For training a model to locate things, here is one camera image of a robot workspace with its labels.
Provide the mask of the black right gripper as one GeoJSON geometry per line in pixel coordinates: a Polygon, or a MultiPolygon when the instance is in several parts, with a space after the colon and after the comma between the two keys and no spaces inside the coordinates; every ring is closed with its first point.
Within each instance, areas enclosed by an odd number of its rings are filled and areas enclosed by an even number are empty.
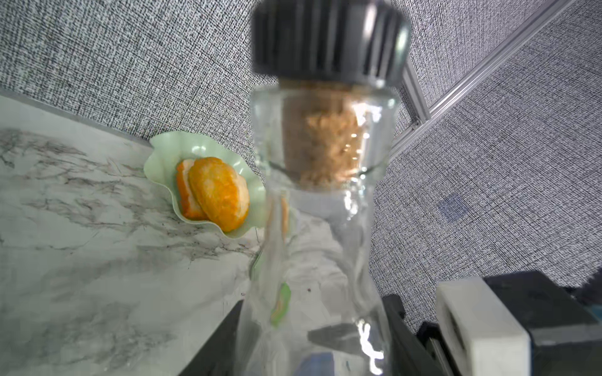
{"type": "MultiPolygon", "coordinates": [[[[530,375],[601,373],[601,273],[581,288],[556,285],[539,271],[480,277],[531,339],[530,375]]],[[[461,375],[438,320],[417,334],[446,375],[461,375]]]]}

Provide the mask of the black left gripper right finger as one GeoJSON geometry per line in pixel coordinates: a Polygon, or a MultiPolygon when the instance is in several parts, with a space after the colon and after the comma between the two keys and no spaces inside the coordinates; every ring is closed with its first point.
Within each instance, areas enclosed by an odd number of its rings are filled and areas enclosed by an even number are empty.
{"type": "Polygon", "coordinates": [[[398,295],[383,297],[392,336],[392,375],[443,375],[426,348],[404,322],[405,309],[398,295]]]}

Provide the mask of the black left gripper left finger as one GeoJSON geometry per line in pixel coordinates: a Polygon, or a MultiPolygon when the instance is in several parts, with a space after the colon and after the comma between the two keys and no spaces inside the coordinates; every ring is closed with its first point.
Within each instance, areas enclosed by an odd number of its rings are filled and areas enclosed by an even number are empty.
{"type": "Polygon", "coordinates": [[[234,374],[235,339],[242,305],[243,300],[236,303],[179,376],[234,374]]]}

